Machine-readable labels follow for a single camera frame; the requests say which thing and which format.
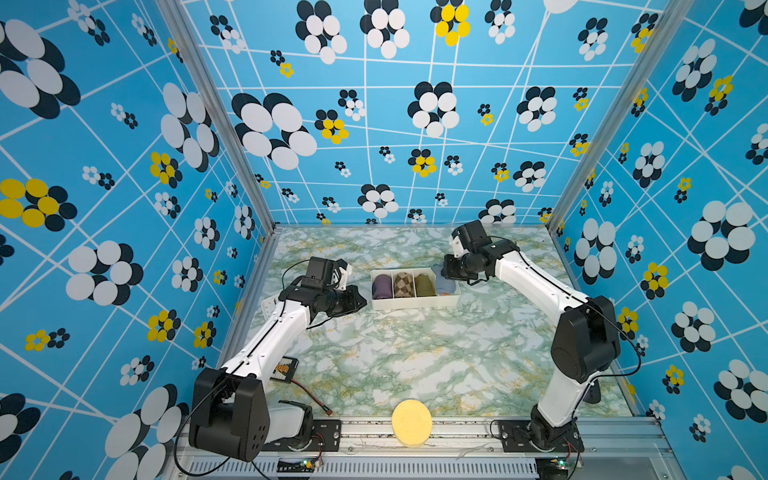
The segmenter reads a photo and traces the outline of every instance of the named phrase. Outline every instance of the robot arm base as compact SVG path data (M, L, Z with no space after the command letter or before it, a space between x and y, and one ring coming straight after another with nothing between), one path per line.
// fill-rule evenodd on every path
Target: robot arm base
M575 427L575 419L561 425L553 427L547 422L547 419L538 411L538 404L531 410L531 443L534 447L543 452L548 452L562 443L563 438Z

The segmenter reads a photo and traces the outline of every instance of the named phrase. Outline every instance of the cable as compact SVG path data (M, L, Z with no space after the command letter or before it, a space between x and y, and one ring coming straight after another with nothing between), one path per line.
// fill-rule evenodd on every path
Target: cable
M188 477L204 477L205 475L213 473L216 470L218 470L219 468L223 467L224 464L227 463L228 461L230 461L230 459L232 458L232 457L227 457L218 466L214 467L212 470L209 470L209 471L207 471L205 473L192 473L192 472L187 472L186 470L181 468L181 465L179 464L179 457L178 457L178 454L177 454L177 448L179 446L179 437L181 436L181 431L184 430L184 426L187 424L187 422L190 421L190 419L192 418L192 415L194 415L194 413L197 410L197 408L200 407L200 405L202 405L202 403L205 402L208 399L208 397L210 397L214 393L219 393L221 390L223 390L225 385L226 385L226 383L222 382L222 383L219 384L218 389L215 389L215 388L211 389L211 391L208 392L208 394L205 395L203 397L203 399L198 402L197 405L195 405L195 407L192 409L192 412L190 412L190 414L187 415L186 419L184 420L184 423L182 423L181 427L179 428L179 432L176 434L176 442L174 442L174 463L176 464L176 468L179 469L179 472L184 473Z
M256 464L255 464L255 463L253 463L253 460L251 460L251 461L250 461L250 464L251 464L251 465L253 465L253 467L256 469L256 471L257 471L257 472L259 472L259 473L261 474L261 476L263 476L264 478L266 478L266 480L272 480L272 479L271 479L271 478L269 478L268 476L264 475L264 472L262 472L261 470L259 470L259 467L257 467L257 466L256 466Z
M578 459L581 458L581 452L578 452L576 454L576 463L574 463L574 471L571 472L571 474L568 476L567 480L571 480L571 477L574 476L574 473L576 473L576 467L578 467Z
M498 440L498 441L500 441L500 442L503 442L503 441L504 441L504 439L502 439L502 438L499 438L499 437L497 437L496 435L494 435L494 434L493 434L493 422L500 422L500 420L496 419L496 420L492 420L492 421L491 421L491 426L488 428L488 430L489 430L489 431L490 431L490 433L491 433L491 437L493 437L494 439L497 439L497 440ZM501 426L501 425L499 425L499 426L498 426L498 432L499 432L499 433L501 433L501 432L502 432L502 426Z
M312 394L312 392L310 392L310 391L308 390L308 388L306 388L304 385L302 385L302 384L298 383L298 382L297 382L296 380L294 380L294 379L291 379L290 381L291 381L291 383L294 383L294 384L298 385L298 386L299 386L299 387L300 387L300 388L301 388L301 389L302 389L304 392L306 392L306 394L307 394L307 395L309 395L309 396L312 398L312 400L314 400L314 401L315 401L315 403L316 403L317 405L319 405L319 406L320 406L320 408L321 408L321 409L325 410L325 412L326 412L326 414L327 414L327 415L333 415L333 410L331 410L331 409L329 409L328 407L326 407L326 405L325 405L324 403L322 403L322 402L321 402L321 401L320 401L320 400L319 400L317 397L315 397L315 396Z
M304 263L304 262L309 262L310 260L311 259L301 260L300 262L296 262L293 265L291 265L288 268L286 268L286 271L283 272L283 278L280 280L280 282L283 284L283 290L286 289L286 273L288 273L288 271L290 269L294 268L296 265L300 265L301 263Z

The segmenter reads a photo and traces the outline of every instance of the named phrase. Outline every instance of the yellow flower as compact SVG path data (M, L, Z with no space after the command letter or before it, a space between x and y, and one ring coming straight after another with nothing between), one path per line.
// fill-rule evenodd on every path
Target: yellow flower
M666 374L668 377L670 377L670 383L672 385L685 385L685 379L683 378L685 376L685 372L683 372L683 370L678 369L674 365L670 365L670 369L666 371Z
M715 80L715 85L710 90L710 98L714 101L720 101L725 98L731 91L733 91L733 75L728 75L725 78L718 78Z
M507 180L509 178L509 170L499 170L496 175L494 175L494 178L498 180L499 183Z
M24 347L25 350L28 352L31 352L32 350L36 352L42 352L45 348L45 345L51 341L51 337L45 332L45 330L38 330L37 333L31 333L27 335L27 345Z
M290 78L290 76L293 75L293 68L291 67L291 64L283 63L280 66L280 74L285 78Z
M589 98L579 98L574 107L576 107L576 110L578 111L584 110L589 107Z
M640 327L637 324L637 318L637 312L633 312L627 307L621 309L621 315L619 315L619 323L621 324L621 329L624 331L624 333L629 333L630 331L637 332L639 330Z
M642 106L642 104L645 103L645 101L648 99L648 87L643 87L642 90L640 90L640 93L637 94L637 98L634 99L634 104L637 107Z
M645 45L648 43L648 40L653 33L653 30L648 30L647 28L643 28L637 33L637 37L631 43L635 53L640 53L643 51Z
M589 142L576 142L576 145L571 149L571 153L574 155L574 157L580 157L583 154L587 153L587 149L589 148Z

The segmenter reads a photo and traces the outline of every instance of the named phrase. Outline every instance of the white storage tray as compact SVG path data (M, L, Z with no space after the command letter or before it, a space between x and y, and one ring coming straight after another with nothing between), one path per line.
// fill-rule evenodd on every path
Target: white storage tray
M371 298L373 298L373 281L379 275L390 275L392 277L392 283L395 282L395 277L398 273L410 273L413 275L415 282L416 277L425 273L432 281L432 285L435 285L435 272L431 268L404 268L397 270L371 270ZM453 295L437 295L437 296L414 296L411 298L385 298L380 300L371 300L371 307L374 310L397 310L404 308L440 308L440 307L454 307L458 303L458 298L461 296L461 292L458 288L458 282L456 282L456 291Z

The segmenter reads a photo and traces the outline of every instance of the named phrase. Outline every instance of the ventilation grille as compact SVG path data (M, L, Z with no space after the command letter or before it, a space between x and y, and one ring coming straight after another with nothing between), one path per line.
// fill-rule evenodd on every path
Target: ventilation grille
M191 472L202 473L221 463L222 459L197 460L192 462ZM254 460L256 466L268 477L275 478L277 460L271 458ZM250 463L228 461L214 473L215 478L260 477ZM281 478L306 477L306 474L280 474ZM536 461L532 458L382 458L382 457L330 457L323 459L323 466L313 478L538 478Z

